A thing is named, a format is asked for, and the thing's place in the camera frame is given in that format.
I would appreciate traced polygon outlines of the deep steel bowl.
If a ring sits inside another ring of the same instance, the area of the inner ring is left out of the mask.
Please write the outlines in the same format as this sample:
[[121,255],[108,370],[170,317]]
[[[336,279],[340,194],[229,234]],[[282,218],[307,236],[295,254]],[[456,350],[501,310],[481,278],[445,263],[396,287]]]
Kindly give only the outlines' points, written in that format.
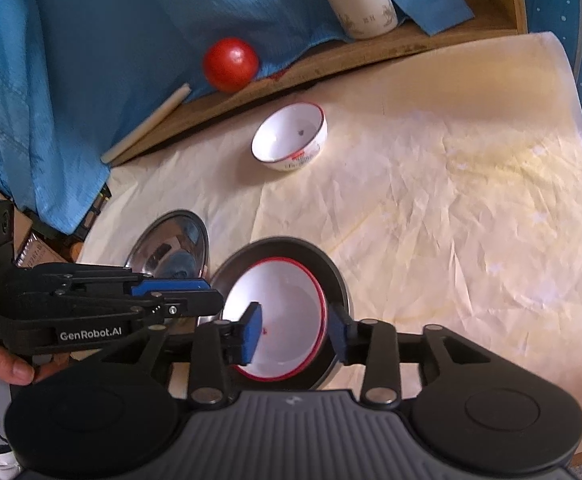
[[258,240],[229,257],[210,286],[225,299],[223,320],[238,320],[252,302],[262,306],[251,362],[228,369],[236,390],[312,390],[338,370],[329,307],[352,305],[338,267],[317,246],[288,236]]

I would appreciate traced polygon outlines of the white bowl red rim front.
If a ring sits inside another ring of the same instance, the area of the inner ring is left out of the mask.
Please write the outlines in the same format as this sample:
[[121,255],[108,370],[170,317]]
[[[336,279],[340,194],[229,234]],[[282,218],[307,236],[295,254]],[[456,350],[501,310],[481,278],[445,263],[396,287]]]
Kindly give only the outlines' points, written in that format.
[[251,363],[239,373],[256,382],[300,374],[326,338],[327,301],[314,274],[291,258],[259,260],[230,287],[221,316],[236,321],[251,302],[262,306],[263,329]]

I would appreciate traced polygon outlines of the white bowl red rim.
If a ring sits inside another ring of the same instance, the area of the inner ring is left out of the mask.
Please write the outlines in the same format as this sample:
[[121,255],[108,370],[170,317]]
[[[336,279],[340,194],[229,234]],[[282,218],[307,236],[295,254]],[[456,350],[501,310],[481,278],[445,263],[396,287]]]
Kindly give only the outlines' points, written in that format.
[[251,154],[265,167],[290,172],[310,164],[328,140],[327,116],[311,102],[285,105],[257,128]]
[[314,274],[291,258],[259,260],[230,287],[221,316],[236,321],[251,302],[262,306],[263,329],[251,363],[239,373],[256,382],[300,374],[326,338],[327,301]]

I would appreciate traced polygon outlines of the steel plate front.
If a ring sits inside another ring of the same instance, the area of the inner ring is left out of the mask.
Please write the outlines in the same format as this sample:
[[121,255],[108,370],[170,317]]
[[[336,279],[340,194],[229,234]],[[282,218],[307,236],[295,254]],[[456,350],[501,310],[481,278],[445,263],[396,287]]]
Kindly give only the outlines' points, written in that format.
[[210,242],[203,220],[178,209],[153,221],[134,243],[125,266],[154,278],[205,278]]

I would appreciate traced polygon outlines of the white bowl red rim back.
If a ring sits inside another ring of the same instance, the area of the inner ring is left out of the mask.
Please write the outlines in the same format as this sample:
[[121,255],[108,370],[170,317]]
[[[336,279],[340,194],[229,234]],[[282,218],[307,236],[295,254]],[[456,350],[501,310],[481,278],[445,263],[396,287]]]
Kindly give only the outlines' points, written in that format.
[[251,154],[265,167],[290,172],[310,164],[328,140],[327,116],[311,102],[285,105],[257,128]]

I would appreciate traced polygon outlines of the black plastic crate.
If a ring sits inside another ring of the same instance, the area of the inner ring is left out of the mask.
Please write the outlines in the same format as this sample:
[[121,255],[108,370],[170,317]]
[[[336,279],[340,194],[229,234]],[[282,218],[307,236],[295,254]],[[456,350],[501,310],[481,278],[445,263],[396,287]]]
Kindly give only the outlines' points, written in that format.
[[102,212],[102,209],[111,199],[111,197],[112,193],[110,188],[107,184],[103,185],[93,203],[85,213],[84,218],[82,218],[82,221],[79,222],[78,226],[76,226],[76,229],[73,233],[74,237],[76,237],[78,240],[86,239],[88,233],[91,231],[94,225],[94,222],[96,222],[97,218]]

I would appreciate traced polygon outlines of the cream paper table cover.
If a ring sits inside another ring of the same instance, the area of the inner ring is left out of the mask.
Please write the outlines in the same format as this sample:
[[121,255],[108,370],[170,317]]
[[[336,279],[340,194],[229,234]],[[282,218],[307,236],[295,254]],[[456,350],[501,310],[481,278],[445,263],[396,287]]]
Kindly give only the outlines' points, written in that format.
[[360,318],[438,323],[582,406],[582,108],[550,32],[462,44],[294,94],[328,140],[306,167],[256,162],[274,101],[115,168],[82,261],[122,264],[156,218],[194,211],[210,263],[286,235],[338,266]]

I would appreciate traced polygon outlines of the white rolling pin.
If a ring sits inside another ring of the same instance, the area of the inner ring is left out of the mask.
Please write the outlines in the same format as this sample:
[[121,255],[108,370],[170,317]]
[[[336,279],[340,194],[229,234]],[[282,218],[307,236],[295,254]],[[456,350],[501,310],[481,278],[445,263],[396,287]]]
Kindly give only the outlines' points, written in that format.
[[153,113],[140,124],[128,133],[120,142],[117,142],[112,148],[106,151],[101,157],[101,162],[109,164],[116,157],[126,152],[143,139],[150,131],[152,131],[160,122],[162,122],[169,114],[172,114],[176,108],[184,102],[186,97],[190,94],[191,88],[188,84],[183,84],[176,89],[172,94],[159,106]]

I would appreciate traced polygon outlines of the blue hanging coat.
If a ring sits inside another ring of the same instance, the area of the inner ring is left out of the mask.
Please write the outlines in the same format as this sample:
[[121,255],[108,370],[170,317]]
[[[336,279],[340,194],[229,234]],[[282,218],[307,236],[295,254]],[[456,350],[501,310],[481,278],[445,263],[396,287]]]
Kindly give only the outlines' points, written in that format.
[[[464,0],[392,3],[428,35],[472,18]],[[183,84],[209,94],[203,56],[228,37],[264,77],[352,39],[328,0],[0,0],[0,191],[73,232],[108,180],[100,157]]]

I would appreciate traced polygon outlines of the red tomato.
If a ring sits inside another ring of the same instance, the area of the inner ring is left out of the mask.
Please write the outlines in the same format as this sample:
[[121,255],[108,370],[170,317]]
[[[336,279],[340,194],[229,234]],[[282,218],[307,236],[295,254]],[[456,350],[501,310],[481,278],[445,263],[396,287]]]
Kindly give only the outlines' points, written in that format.
[[234,37],[222,38],[205,52],[202,67],[213,88],[236,93],[257,75],[259,57],[247,42]]

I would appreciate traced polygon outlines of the wooden shelf board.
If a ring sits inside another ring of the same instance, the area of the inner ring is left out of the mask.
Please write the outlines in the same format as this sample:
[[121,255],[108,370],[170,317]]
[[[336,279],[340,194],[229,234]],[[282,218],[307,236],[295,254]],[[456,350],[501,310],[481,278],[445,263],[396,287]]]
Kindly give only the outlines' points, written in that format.
[[128,160],[163,145],[172,138],[224,119],[247,107],[305,84],[379,62],[403,58],[454,44],[521,35],[527,32],[525,0],[466,0],[474,18],[451,29],[428,36],[407,23],[376,38],[351,44],[330,41],[309,50],[286,70],[255,81],[245,89],[225,96],[210,96],[184,102],[175,93],[149,121],[150,128],[131,133],[102,155],[102,162],[120,166]]

